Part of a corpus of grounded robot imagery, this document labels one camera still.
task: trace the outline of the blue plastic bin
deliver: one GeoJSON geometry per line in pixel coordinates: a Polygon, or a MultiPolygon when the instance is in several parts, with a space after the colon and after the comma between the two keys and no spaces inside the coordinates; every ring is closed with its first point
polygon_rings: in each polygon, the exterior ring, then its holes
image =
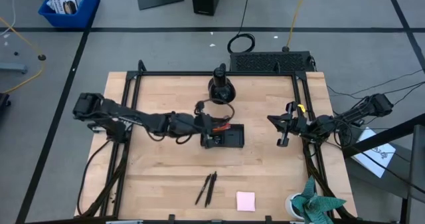
{"type": "Polygon", "coordinates": [[[92,13],[100,0],[82,0],[78,10],[73,15],[56,14],[45,0],[39,9],[39,14],[46,17],[47,21],[54,27],[62,28],[85,28],[92,13]]]}

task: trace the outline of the wooden table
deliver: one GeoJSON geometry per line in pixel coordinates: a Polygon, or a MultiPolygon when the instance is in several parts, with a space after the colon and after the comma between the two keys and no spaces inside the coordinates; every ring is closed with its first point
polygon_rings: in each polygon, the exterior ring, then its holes
{"type": "MultiPolygon", "coordinates": [[[[332,115],[331,103],[323,73],[307,74],[311,101],[316,116],[332,115]]],[[[121,102],[126,73],[111,72],[104,96],[121,102]]],[[[294,100],[291,78],[283,76],[230,76],[236,88],[232,102],[236,114],[231,121],[245,125],[245,146],[242,149],[212,148],[206,150],[194,136],[184,145],[165,138],[154,142],[141,127],[134,127],[120,207],[120,219],[168,219],[175,214],[179,220],[292,220],[284,203],[288,195],[301,192],[307,181],[300,138],[290,136],[289,146],[279,148],[280,137],[267,115],[285,112],[286,103],[294,100]],[[204,208],[206,193],[200,203],[195,200],[209,173],[217,171],[211,205],[204,208]],[[236,192],[253,191],[256,211],[236,211],[236,192]]],[[[143,76],[137,109],[147,113],[193,113],[199,100],[208,98],[209,76],[143,76]]],[[[128,106],[132,92],[129,93],[128,106]]],[[[207,103],[205,112],[220,117],[230,114],[227,106],[207,103]]],[[[94,134],[90,155],[105,142],[105,134],[94,134]]],[[[87,210],[105,185],[112,145],[102,150],[88,168],[82,210],[87,210]]],[[[340,149],[322,145],[329,187],[347,200],[345,207],[357,215],[353,194],[340,149]]],[[[111,192],[108,213],[112,213],[115,191],[111,192]]]]}

